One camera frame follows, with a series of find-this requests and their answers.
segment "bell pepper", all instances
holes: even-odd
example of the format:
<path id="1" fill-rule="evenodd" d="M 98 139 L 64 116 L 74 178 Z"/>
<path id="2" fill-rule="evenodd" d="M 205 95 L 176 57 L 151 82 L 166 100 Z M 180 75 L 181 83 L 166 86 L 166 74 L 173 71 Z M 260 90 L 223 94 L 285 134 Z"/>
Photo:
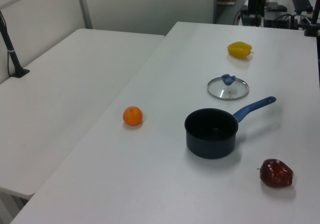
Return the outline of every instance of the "bell pepper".
<path id="1" fill-rule="evenodd" d="M 246 58 L 251 53 L 252 46 L 245 42 L 235 42 L 228 46 L 228 52 L 231 56 L 239 59 Z"/>

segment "blue lid knob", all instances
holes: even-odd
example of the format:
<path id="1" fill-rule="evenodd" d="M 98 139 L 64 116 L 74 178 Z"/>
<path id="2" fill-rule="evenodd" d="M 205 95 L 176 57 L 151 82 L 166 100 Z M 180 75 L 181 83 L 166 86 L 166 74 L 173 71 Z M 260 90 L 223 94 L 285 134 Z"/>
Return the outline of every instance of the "blue lid knob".
<path id="1" fill-rule="evenodd" d="M 224 82 L 225 85 L 229 86 L 233 82 L 235 82 L 236 77 L 235 76 L 230 76 L 229 74 L 224 74 L 221 76 L 222 81 Z"/>

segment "orange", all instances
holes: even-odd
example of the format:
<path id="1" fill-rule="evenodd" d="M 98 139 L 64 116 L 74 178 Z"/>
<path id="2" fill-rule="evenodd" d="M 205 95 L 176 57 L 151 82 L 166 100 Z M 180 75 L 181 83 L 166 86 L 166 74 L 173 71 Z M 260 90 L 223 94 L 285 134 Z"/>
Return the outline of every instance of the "orange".
<path id="1" fill-rule="evenodd" d="M 128 125 L 136 126 L 142 123 L 143 114 L 138 107 L 132 106 L 123 112 L 122 118 Z"/>

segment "apple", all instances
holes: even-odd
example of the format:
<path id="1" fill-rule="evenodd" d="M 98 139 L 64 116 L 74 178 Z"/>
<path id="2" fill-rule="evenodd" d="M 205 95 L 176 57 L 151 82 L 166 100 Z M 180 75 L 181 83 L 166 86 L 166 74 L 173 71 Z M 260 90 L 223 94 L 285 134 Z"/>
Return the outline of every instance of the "apple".
<path id="1" fill-rule="evenodd" d="M 292 184 L 294 173 L 278 159 L 264 160 L 260 168 L 260 179 L 269 187 L 284 188 Z"/>

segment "saucepan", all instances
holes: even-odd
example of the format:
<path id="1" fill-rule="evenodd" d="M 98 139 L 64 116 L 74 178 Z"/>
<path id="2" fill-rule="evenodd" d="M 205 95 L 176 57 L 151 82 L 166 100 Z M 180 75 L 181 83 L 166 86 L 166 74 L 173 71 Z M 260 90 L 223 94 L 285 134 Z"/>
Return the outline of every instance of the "saucepan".
<path id="1" fill-rule="evenodd" d="M 184 122 L 188 148 L 202 158 L 225 157 L 235 147 L 239 122 L 248 113 L 275 101 L 275 97 L 268 97 L 240 109 L 233 115 L 215 108 L 200 109 L 189 114 Z"/>

